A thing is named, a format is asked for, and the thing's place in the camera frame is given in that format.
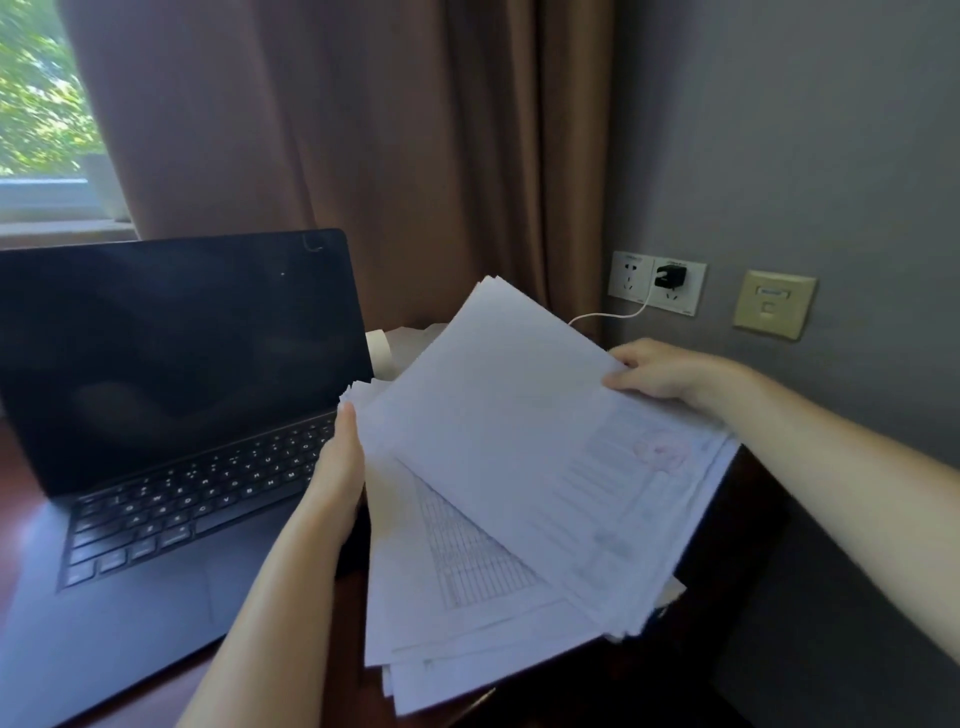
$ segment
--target wooden desk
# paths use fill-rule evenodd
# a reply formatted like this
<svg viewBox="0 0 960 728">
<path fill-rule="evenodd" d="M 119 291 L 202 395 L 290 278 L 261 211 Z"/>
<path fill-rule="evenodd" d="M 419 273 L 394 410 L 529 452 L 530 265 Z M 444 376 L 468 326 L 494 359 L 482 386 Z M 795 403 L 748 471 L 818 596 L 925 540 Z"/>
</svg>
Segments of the wooden desk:
<svg viewBox="0 0 960 728">
<path fill-rule="evenodd" d="M 0 422 L 0 625 L 5 621 L 33 519 L 45 498 L 10 426 Z M 338 580 L 324 690 L 324 726 L 433 728 L 455 722 L 478 697 L 451 701 L 415 716 L 394 717 L 380 671 L 363 668 L 367 575 Z M 171 728 L 216 653 L 207 647 L 66 725 L 71 728 Z"/>
<path fill-rule="evenodd" d="M 0 422 L 0 623 L 16 586 L 27 528 L 43 501 L 9 426 Z M 742 449 L 677 568 L 687 591 L 666 616 L 648 625 L 640 638 L 619 645 L 596 641 L 505 681 L 479 711 L 466 716 L 464 728 L 567 726 L 581 719 L 601 724 L 616 701 L 657 699 L 642 691 L 662 678 L 666 663 L 673 666 L 670 674 L 677 675 L 671 678 L 674 685 L 706 684 L 779 537 L 784 501 L 776 481 Z M 415 716 L 394 717 L 393 703 L 381 693 L 379 670 L 363 668 L 365 604 L 365 573 L 337 582 L 323 725 L 427 728 L 457 722 L 484 691 Z M 67 725 L 171 728 L 215 652 L 216 646 L 208 647 Z M 670 710 L 685 698 L 671 694 Z"/>
</svg>

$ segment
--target stack of paper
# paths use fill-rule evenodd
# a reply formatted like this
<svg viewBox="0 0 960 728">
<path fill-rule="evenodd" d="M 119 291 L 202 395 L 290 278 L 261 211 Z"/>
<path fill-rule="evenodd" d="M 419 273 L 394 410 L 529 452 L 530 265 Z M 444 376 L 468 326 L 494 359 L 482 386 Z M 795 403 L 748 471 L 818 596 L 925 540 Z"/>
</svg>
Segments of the stack of paper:
<svg viewBox="0 0 960 728">
<path fill-rule="evenodd" d="M 485 279 L 394 382 L 355 383 L 372 522 L 367 665 L 398 714 L 635 635 L 736 451 L 608 391 L 607 353 Z"/>
</svg>

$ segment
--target wall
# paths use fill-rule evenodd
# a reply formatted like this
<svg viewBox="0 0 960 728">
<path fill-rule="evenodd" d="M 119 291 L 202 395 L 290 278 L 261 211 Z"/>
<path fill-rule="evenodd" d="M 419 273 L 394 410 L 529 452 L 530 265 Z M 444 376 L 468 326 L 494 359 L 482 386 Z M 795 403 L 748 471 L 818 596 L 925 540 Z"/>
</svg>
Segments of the wall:
<svg viewBox="0 0 960 728">
<path fill-rule="evenodd" d="M 648 309 L 610 343 L 740 359 L 960 466 L 958 27 L 947 0 L 621 2 L 608 263 L 709 269 L 695 318 Z M 820 280 L 800 342 L 731 327 L 747 268 Z M 960 668 L 803 518 L 716 680 L 758 728 L 960 715 Z"/>
</svg>

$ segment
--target tree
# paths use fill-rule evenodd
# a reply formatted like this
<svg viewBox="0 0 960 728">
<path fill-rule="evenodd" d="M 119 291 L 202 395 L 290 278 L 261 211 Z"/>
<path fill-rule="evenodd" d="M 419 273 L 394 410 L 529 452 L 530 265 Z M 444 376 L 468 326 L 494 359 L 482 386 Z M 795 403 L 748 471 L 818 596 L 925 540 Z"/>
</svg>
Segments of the tree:
<svg viewBox="0 0 960 728">
<path fill-rule="evenodd" d="M 74 177 L 102 151 L 51 0 L 0 0 L 0 177 Z"/>
</svg>

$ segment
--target brown curtain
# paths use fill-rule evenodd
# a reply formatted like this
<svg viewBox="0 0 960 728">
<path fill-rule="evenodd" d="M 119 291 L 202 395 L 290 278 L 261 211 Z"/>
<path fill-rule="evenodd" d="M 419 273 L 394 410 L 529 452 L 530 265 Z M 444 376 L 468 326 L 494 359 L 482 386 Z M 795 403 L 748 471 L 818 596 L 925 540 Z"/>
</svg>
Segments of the brown curtain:
<svg viewBox="0 0 960 728">
<path fill-rule="evenodd" d="M 343 228 L 367 328 L 599 310 L 613 0 L 60 12 L 142 237 Z"/>
</svg>

